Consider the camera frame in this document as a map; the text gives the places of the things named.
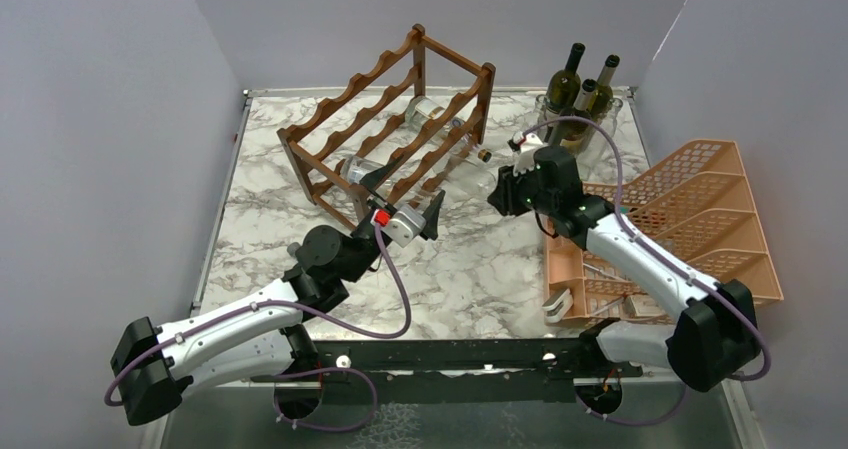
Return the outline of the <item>clear bottle with cork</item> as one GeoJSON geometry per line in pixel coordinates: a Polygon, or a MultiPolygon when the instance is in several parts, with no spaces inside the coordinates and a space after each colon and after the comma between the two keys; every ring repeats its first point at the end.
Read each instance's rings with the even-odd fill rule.
{"type": "Polygon", "coordinates": [[[445,155],[433,168],[436,176],[452,189],[463,191],[468,196],[485,201],[497,185],[495,174],[484,164],[476,163],[458,153],[445,155]]]}

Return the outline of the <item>clear bottle with neck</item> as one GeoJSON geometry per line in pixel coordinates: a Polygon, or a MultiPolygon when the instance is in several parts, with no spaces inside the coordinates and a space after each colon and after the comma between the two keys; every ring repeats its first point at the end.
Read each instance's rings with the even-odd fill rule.
{"type": "MultiPolygon", "coordinates": [[[[534,125],[538,125],[538,124],[542,124],[543,122],[549,121],[556,116],[557,116],[556,111],[551,112],[549,110],[547,96],[544,95],[544,94],[537,95],[536,99],[535,99],[535,115],[533,116],[533,119],[531,120],[531,122],[534,125]]],[[[540,127],[536,131],[537,136],[542,140],[546,140],[548,138],[548,133],[549,133],[549,131],[552,127],[554,127],[554,125],[551,125],[551,124],[543,125],[542,127],[540,127]]]]}

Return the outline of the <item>green wine bottle white label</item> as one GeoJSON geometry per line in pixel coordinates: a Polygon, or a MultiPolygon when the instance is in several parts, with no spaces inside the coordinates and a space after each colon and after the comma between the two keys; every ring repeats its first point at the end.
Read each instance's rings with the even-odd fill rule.
{"type": "MultiPolygon", "coordinates": [[[[582,82],[580,90],[570,108],[563,109],[560,116],[579,117],[589,120],[591,118],[589,106],[593,101],[597,89],[595,79],[587,79],[582,82]]],[[[588,123],[579,121],[559,121],[548,133],[547,144],[565,147],[571,154],[577,156],[586,147],[590,136],[588,123]]]]}

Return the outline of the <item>green wine bottle black cap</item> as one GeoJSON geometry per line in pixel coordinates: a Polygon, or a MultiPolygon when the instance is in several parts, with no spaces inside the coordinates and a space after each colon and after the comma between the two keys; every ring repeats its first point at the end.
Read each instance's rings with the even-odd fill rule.
{"type": "Polygon", "coordinates": [[[585,50],[586,46],[583,43],[574,43],[571,46],[565,66],[551,77],[546,93],[547,111],[560,114],[573,105],[581,87],[578,67],[585,50]]]}

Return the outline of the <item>green wine bottle silver cap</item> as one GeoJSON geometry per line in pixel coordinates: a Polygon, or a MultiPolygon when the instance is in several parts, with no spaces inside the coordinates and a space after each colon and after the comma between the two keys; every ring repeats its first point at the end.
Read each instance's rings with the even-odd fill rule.
{"type": "Polygon", "coordinates": [[[591,119],[596,123],[604,119],[612,105],[614,96],[611,82],[619,63],[620,57],[617,54],[610,54],[596,79],[597,87],[589,109],[591,119]]]}

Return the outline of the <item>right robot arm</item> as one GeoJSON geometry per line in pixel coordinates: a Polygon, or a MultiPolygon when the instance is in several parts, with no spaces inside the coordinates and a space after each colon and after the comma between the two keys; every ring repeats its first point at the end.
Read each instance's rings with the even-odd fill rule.
{"type": "Polygon", "coordinates": [[[499,168],[489,204],[503,216],[546,217],[554,237],[612,264],[675,323],[611,323],[578,347],[577,362],[585,373],[600,376],[616,362],[640,363],[670,369],[689,388],[706,392],[725,379],[754,381],[770,372],[772,355],[745,284],[722,283],[685,265],[638,231],[618,198],[587,193],[565,148],[528,138],[510,146],[516,159],[499,168]]]}

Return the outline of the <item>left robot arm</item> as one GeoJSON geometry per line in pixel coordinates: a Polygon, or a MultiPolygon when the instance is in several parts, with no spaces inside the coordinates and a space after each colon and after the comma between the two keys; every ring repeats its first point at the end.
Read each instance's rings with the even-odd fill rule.
{"type": "Polygon", "coordinates": [[[265,287],[211,312],[154,325],[147,317],[126,326],[110,360],[113,379],[103,396],[108,407],[124,410],[127,422],[141,426],[173,410],[207,387],[254,376],[302,379],[322,373],[306,321],[317,318],[377,340],[405,335],[412,324],[409,294],[388,248],[416,238],[435,240],[445,197],[425,193],[425,208],[395,206],[375,191],[389,164],[361,179],[369,193],[368,210],[344,233],[322,224],[306,233],[294,250],[296,263],[265,287]],[[332,316],[359,281],[383,261],[399,290],[404,310],[401,327],[376,332],[332,316]]]}

